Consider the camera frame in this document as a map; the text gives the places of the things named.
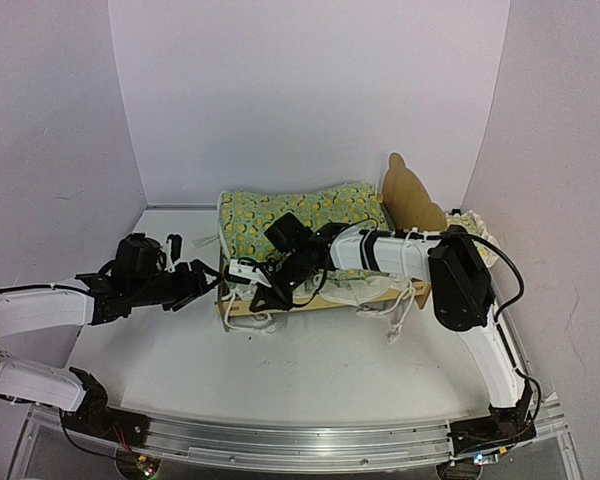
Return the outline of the lemon print ruffled mattress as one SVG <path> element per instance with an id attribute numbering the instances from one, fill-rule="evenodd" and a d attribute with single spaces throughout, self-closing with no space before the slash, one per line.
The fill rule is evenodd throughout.
<path id="1" fill-rule="evenodd" d="M 226 191 L 218 199 L 221 264 L 247 258 L 256 262 L 278 260 L 281 255 L 264 236 L 265 230 L 285 213 L 316 231 L 329 222 L 356 223 L 362 228 L 388 230 L 390 220 L 382 210 L 376 187 L 367 183 L 344 183 L 335 187 L 299 194 L 261 194 Z M 312 274 L 293 294 L 300 305 L 318 306 L 322 301 L 353 306 L 369 318 L 395 314 L 387 341 L 400 335 L 405 317 L 416 297 L 413 282 L 399 274 L 363 270 L 336 270 L 326 277 Z"/>

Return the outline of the wooden pet bed frame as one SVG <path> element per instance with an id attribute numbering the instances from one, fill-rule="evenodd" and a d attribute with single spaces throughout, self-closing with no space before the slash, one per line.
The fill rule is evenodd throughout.
<path id="1" fill-rule="evenodd" d="M 413 229 L 437 231 L 447 226 L 442 209 L 434 203 L 420 179 L 406 167 L 403 158 L 393 153 L 389 157 L 389 170 L 383 185 L 376 189 L 379 193 L 382 210 L 390 220 L 389 229 Z M 407 278 L 416 288 L 413 305 L 424 307 L 431 293 L 429 281 L 421 276 Z M 326 310 L 340 308 L 334 304 L 322 301 L 318 306 L 308 307 L 297 303 L 295 310 L 304 312 L 310 310 Z"/>

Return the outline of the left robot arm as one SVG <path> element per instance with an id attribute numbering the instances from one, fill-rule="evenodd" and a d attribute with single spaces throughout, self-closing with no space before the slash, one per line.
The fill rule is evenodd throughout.
<path id="1" fill-rule="evenodd" d="M 208 294 L 222 280 L 219 271 L 195 259 L 181 259 L 182 238 L 165 244 L 131 233 L 115 256 L 72 283 L 0 288 L 0 340 L 56 327 L 100 326 L 127 318 L 136 308 L 159 306 L 176 312 Z M 89 373 L 21 360 L 0 347 L 0 397 L 77 412 L 107 393 Z"/>

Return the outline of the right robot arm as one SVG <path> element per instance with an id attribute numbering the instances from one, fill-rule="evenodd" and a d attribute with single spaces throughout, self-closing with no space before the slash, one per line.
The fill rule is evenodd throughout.
<path id="1" fill-rule="evenodd" d="M 520 284 L 510 300 L 496 302 L 491 274 L 477 249 L 485 239 L 458 225 L 420 232 L 330 222 L 311 230 L 291 213 L 276 220 L 265 237 L 282 257 L 253 266 L 259 277 L 251 312 L 296 308 L 295 291 L 317 273 L 363 270 L 427 282 L 436 319 L 460 336 L 479 368 L 489 394 L 490 420 L 509 435 L 531 425 L 541 388 L 522 372 L 501 322 L 525 286 Z"/>

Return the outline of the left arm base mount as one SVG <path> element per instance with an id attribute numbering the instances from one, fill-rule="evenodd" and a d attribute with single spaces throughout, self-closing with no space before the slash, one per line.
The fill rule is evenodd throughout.
<path id="1" fill-rule="evenodd" d="M 85 393 L 76 410 L 60 414 L 61 425 L 72 432 L 90 437 L 118 441 L 126 447 L 143 447 L 150 420 L 146 415 L 108 405 L 108 394 L 90 373 L 70 367 Z"/>

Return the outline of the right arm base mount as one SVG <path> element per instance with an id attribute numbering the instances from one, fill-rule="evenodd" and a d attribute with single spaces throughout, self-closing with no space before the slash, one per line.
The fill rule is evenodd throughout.
<path id="1" fill-rule="evenodd" d="M 530 409 L 533 390 L 525 384 L 522 397 L 514 407 L 489 406 L 489 414 L 452 421 L 447 437 L 451 440 L 452 457 L 491 453 L 510 448 L 536 436 L 535 418 L 539 408 Z"/>

